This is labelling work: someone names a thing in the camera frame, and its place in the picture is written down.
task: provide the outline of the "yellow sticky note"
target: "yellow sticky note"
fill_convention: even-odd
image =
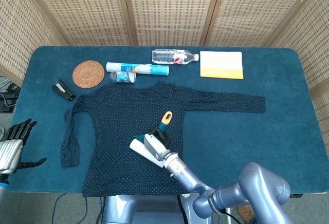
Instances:
[[[200,52],[200,76],[243,79],[241,52]]]

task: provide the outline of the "dark blue polka dot shirt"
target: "dark blue polka dot shirt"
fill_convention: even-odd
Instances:
[[[167,111],[170,150],[183,156],[182,127],[187,111],[263,113],[265,98],[245,94],[205,92],[158,82],[151,88],[105,85],[82,95],[65,114],[67,131],[61,147],[62,167],[76,166],[79,145],[73,136],[74,114],[87,112],[95,128],[95,151],[83,185],[84,196],[119,194],[176,195],[183,188],[160,168],[129,148],[134,135],[154,128]]]

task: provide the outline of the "round rattan coaster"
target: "round rattan coaster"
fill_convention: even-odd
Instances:
[[[80,88],[88,89],[99,85],[104,78],[104,68],[97,61],[84,61],[73,71],[73,82]]]

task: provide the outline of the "woven screen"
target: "woven screen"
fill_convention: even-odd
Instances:
[[[0,0],[0,71],[22,84],[32,52],[61,45],[31,0]]]
[[[132,0],[139,45],[200,43],[210,0]]]
[[[119,0],[41,0],[70,45],[128,45]]]
[[[296,0],[222,0],[206,45],[262,46]]]
[[[301,58],[308,87],[329,80],[329,0],[309,0],[271,45],[289,47]],[[329,92],[313,99],[329,154]]]

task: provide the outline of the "yellow handle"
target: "yellow handle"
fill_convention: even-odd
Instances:
[[[170,123],[172,117],[173,117],[173,113],[171,111],[168,111],[164,114],[161,122],[165,125],[168,125]]]

